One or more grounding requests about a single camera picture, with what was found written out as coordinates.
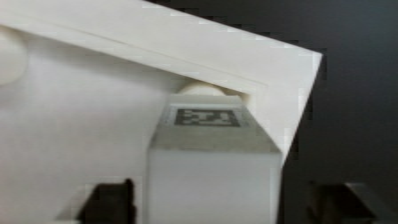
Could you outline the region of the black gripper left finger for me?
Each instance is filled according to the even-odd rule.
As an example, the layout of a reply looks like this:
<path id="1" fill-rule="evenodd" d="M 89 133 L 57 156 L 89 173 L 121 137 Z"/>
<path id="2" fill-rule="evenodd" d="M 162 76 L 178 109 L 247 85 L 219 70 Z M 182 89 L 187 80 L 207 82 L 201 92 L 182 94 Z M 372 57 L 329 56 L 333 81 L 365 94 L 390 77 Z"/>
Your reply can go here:
<path id="1" fill-rule="evenodd" d="M 80 224 L 137 224 L 135 183 L 130 179 L 96 185 L 77 220 Z"/>

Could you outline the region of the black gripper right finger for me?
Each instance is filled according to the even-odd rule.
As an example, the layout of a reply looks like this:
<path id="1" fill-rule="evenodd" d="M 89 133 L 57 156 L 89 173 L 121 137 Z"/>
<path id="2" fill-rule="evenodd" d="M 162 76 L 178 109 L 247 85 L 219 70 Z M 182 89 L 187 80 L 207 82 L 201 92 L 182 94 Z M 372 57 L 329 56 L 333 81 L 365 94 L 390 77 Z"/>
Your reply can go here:
<path id="1" fill-rule="evenodd" d="M 386 210 L 365 183 L 310 184 L 310 224 L 386 224 Z"/>

